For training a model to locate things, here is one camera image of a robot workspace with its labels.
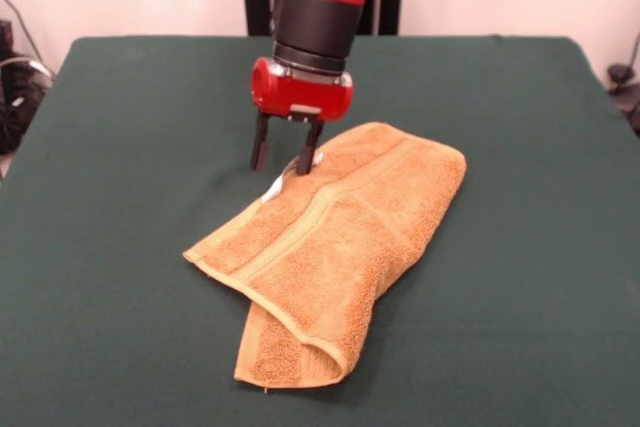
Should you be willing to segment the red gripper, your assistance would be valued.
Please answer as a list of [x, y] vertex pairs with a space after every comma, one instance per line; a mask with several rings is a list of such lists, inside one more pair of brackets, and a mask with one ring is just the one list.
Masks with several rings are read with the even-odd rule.
[[293, 118], [316, 117], [310, 124], [305, 144], [298, 156], [296, 173], [310, 173], [322, 135], [322, 121], [340, 120], [351, 105], [354, 83], [348, 72], [339, 76], [314, 74], [260, 57], [253, 66], [251, 96], [257, 113], [250, 168], [260, 171], [267, 156], [270, 115]]

